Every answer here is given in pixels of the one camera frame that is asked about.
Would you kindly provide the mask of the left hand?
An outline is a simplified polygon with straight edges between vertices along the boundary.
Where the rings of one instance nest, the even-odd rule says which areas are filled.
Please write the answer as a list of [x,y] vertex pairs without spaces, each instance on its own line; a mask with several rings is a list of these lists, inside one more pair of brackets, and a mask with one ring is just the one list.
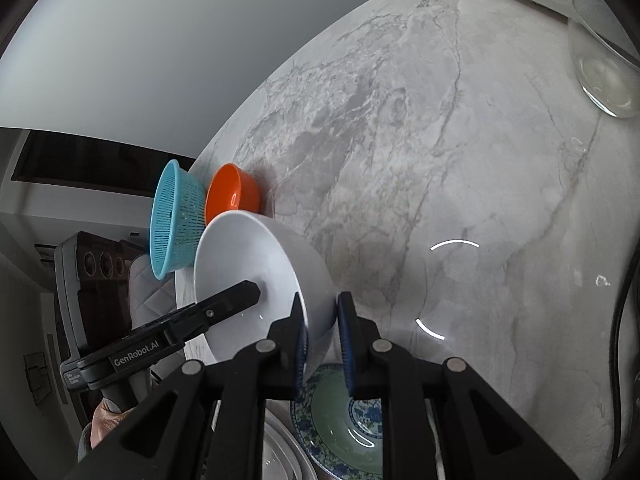
[[96,448],[133,411],[116,413],[110,409],[110,402],[103,399],[93,413],[89,431],[90,446]]

